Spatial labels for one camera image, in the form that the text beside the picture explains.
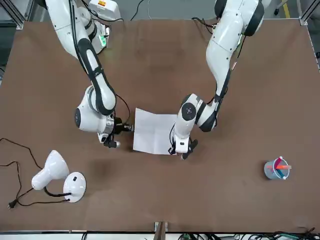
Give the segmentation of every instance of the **brown tabletop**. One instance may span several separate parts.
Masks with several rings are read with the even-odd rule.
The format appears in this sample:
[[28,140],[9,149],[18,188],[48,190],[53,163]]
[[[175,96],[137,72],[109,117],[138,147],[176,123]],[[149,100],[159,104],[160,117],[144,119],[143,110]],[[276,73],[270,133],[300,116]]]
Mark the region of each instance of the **brown tabletop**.
[[[99,55],[110,84],[135,108],[176,114],[185,95],[208,101],[215,80],[206,63],[209,33],[191,20],[112,24]],[[109,149],[77,129],[75,108],[90,85],[51,23],[27,22],[16,33],[0,87],[0,137],[27,145],[43,166],[51,150],[87,180],[78,203],[7,210],[19,188],[16,168],[0,168],[0,230],[273,232],[320,230],[320,81],[307,28],[298,20],[265,20],[246,39],[209,133],[186,161],[133,152],[133,133]],[[127,117],[118,101],[117,115]],[[263,164],[284,156],[288,180],[267,180]],[[22,191],[38,171],[28,150],[0,143],[0,164],[19,161]],[[61,192],[63,181],[48,189]],[[32,191],[21,202],[55,200]]]

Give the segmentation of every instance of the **sheet of paper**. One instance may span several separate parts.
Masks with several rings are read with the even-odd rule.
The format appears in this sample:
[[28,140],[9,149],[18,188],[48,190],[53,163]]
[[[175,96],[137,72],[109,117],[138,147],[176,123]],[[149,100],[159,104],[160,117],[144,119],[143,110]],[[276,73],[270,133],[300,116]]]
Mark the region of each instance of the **sheet of paper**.
[[175,114],[154,114],[135,109],[133,150],[169,155],[169,133],[177,119]]

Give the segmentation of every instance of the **desk lamp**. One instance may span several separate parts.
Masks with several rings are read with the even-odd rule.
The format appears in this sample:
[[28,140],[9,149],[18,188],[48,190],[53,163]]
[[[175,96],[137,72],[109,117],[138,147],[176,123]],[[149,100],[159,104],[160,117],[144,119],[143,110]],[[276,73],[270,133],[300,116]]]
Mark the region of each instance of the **desk lamp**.
[[[46,186],[51,180],[65,179],[63,193],[50,193]],[[69,168],[64,158],[56,150],[52,150],[46,158],[44,168],[39,171],[31,181],[35,190],[44,189],[45,193],[51,197],[64,197],[70,203],[78,202],[86,192],[86,179],[80,172],[69,174]]]

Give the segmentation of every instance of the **cable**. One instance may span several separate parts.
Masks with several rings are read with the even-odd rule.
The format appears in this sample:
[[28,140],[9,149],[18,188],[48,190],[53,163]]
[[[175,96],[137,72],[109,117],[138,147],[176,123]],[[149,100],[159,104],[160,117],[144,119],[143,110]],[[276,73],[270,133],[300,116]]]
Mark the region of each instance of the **cable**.
[[198,18],[198,17],[196,17],[196,16],[192,17],[191,19],[192,19],[192,20],[197,20],[198,22],[200,22],[202,25],[204,25],[204,26],[206,26],[206,27],[209,27],[209,28],[212,28],[212,27],[213,27],[213,25],[207,24],[207,23],[205,22],[205,20],[202,21],[200,18]]
[[127,102],[126,102],[121,96],[119,96],[118,94],[116,94],[116,96],[117,96],[118,98],[120,98],[120,99],[124,102],[124,104],[126,105],[126,108],[128,109],[128,114],[129,114],[129,116],[128,116],[128,118],[126,119],[126,121],[125,121],[124,123],[122,123],[122,125],[125,125],[125,124],[129,121],[129,119],[130,119],[130,114],[131,114],[130,108],[129,108]]
[[71,31],[72,31],[74,50],[75,50],[76,56],[80,62],[80,65],[81,65],[83,71],[85,72],[85,74],[87,74],[87,70],[86,70],[84,63],[82,62],[82,59],[79,54],[77,33],[76,33],[75,6],[72,4],[72,0],[69,0],[69,11],[70,11],[70,23],[71,23]]
[[239,50],[238,56],[236,57],[235,62],[234,62],[234,64],[232,65],[231,71],[233,71],[233,70],[235,69],[235,67],[236,67],[236,64],[237,64],[238,59],[239,59],[239,57],[240,57],[240,53],[241,53],[241,51],[242,51],[242,47],[244,46],[244,43],[245,43],[246,37],[247,37],[247,36],[244,36],[244,38],[243,38],[243,41],[242,41],[242,43],[241,43],[241,47],[240,47],[240,50]]
[[135,18],[135,16],[137,15],[138,10],[139,10],[139,6],[140,6],[140,4],[141,4],[143,1],[144,1],[144,0],[141,0],[141,1],[138,3],[138,6],[136,6],[135,14],[134,14],[133,17],[130,19],[130,21],[132,21],[132,20]]
[[150,17],[150,13],[149,13],[149,3],[150,3],[150,0],[148,0],[148,17],[149,17],[150,20],[152,20],[151,17]]
[[173,142],[172,142],[172,140],[171,140],[171,133],[172,133],[172,130],[174,129],[174,127],[175,127],[175,125],[173,124],[173,126],[172,126],[172,128],[171,128],[171,130],[170,130],[170,133],[169,133],[169,140],[170,140],[171,146],[174,145]]
[[[31,155],[31,157],[32,157],[32,159],[33,159],[34,164],[35,164],[39,169],[42,169],[42,167],[40,167],[40,166],[38,165],[38,163],[37,163],[37,161],[36,161],[36,159],[35,159],[32,151],[31,151],[31,149],[30,149],[29,147],[24,146],[24,145],[22,145],[22,144],[19,144],[19,143],[17,143],[17,142],[11,141],[11,140],[9,140],[9,139],[7,139],[7,138],[4,138],[4,137],[2,137],[2,138],[0,139],[0,142],[1,142],[2,140],[6,140],[6,141],[8,141],[9,143],[12,143],[12,144],[18,145],[19,147],[28,149],[28,150],[29,150],[29,153],[30,153],[30,155]],[[8,204],[8,209],[13,209],[13,208],[16,206],[16,204],[19,204],[19,205],[21,205],[21,206],[27,207],[27,206],[31,206],[31,205],[33,205],[33,204],[55,204],[55,203],[62,203],[62,202],[68,202],[68,201],[69,201],[69,199],[64,199],[64,200],[61,200],[61,201],[36,201],[36,202],[32,202],[32,203],[30,203],[30,204],[22,204],[21,202],[19,202],[19,199],[21,199],[24,195],[26,195],[26,194],[28,194],[29,192],[31,192],[31,191],[33,190],[33,188],[30,188],[30,189],[27,190],[26,192],[24,192],[24,193],[22,193],[21,195],[19,195],[19,193],[20,193],[20,191],[21,191],[21,189],[22,189],[22,183],[21,183],[21,178],[20,178],[20,170],[19,170],[19,166],[20,166],[19,162],[18,162],[18,161],[12,161],[12,162],[10,162],[10,163],[8,163],[8,164],[6,164],[6,165],[0,165],[0,167],[9,167],[9,166],[12,165],[12,164],[16,164],[16,171],[17,171],[17,174],[18,174],[18,181],[19,181],[19,190],[18,190],[18,192],[16,193],[15,199],[14,199],[13,201],[9,202],[9,204]]]
[[64,203],[64,202],[69,202],[70,199],[64,199],[64,200],[61,200],[61,201],[35,201],[35,202],[32,202],[32,203],[29,203],[29,204],[23,204],[19,201],[17,201],[17,203],[20,205],[20,206],[23,206],[23,207],[28,207],[28,206],[31,206],[31,205],[34,205],[34,204],[59,204],[59,203]]
[[205,26],[205,28],[207,29],[207,31],[212,35],[213,34],[213,32],[212,31],[210,31],[210,29],[209,29],[209,27],[207,26],[207,23],[206,23],[206,21],[205,21],[205,19],[204,18],[202,18],[202,22],[203,22],[203,24],[204,24],[204,26]]
[[38,165],[38,163],[37,163],[34,155],[32,154],[32,151],[31,151],[31,149],[30,149],[29,147],[24,146],[24,145],[22,145],[22,144],[19,144],[19,143],[17,143],[17,142],[11,141],[11,140],[9,140],[9,139],[7,139],[7,138],[4,138],[4,137],[2,137],[2,138],[0,139],[0,142],[1,142],[2,140],[6,140],[6,141],[8,141],[9,143],[12,143],[12,144],[18,145],[18,146],[20,146],[20,147],[22,147],[22,148],[28,149],[28,150],[29,150],[29,153],[30,153],[30,155],[31,155],[31,157],[32,157],[32,159],[33,159],[33,161],[34,161],[34,164],[35,164],[39,169],[42,169],[42,167],[40,167],[40,166]]
[[19,163],[17,161],[12,161],[6,165],[0,165],[0,167],[9,167],[10,165],[12,164],[16,164],[16,171],[18,172],[18,180],[19,180],[19,190],[18,192],[16,193],[16,196],[15,196],[15,199],[18,199],[18,195],[22,189],[22,184],[21,184],[21,179],[20,179],[20,171],[19,171]]
[[88,236],[88,232],[85,232],[84,234],[82,234],[81,240],[86,240]]
[[51,193],[48,191],[47,187],[45,186],[43,188],[44,192],[46,194],[48,194],[50,197],[54,197],[54,198],[58,198],[58,197],[64,197],[64,196],[70,196],[71,195],[71,192],[67,192],[67,193],[58,193],[58,194],[54,194],[54,193]]
[[241,51],[242,51],[242,47],[244,46],[246,37],[247,37],[247,36],[244,36],[244,38],[243,38],[243,41],[242,41],[242,44],[241,44],[241,47],[240,47],[240,51],[239,51],[239,53],[238,53],[238,56],[236,57],[237,59],[240,57],[240,53],[241,53]]

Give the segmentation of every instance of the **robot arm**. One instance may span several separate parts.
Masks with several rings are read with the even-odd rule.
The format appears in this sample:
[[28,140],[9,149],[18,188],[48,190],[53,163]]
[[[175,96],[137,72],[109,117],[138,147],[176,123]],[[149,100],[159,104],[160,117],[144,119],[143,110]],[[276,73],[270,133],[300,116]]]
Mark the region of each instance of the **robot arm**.
[[206,62],[216,81],[215,95],[211,105],[194,93],[182,101],[169,149],[171,154],[182,153],[182,159],[186,159],[198,144],[196,140],[190,141],[195,124],[203,132],[210,132],[217,125],[218,112],[228,90],[231,56],[242,34],[252,36],[264,15],[264,6],[259,0],[217,0],[214,9],[220,21],[207,46]]
[[103,31],[85,8],[77,8],[74,0],[46,0],[46,6],[63,48],[79,60],[91,81],[75,111],[76,126],[97,133],[105,146],[118,147],[119,143],[111,138],[117,126],[115,120],[122,123],[120,118],[113,116],[117,98],[97,56],[106,45],[106,29]]

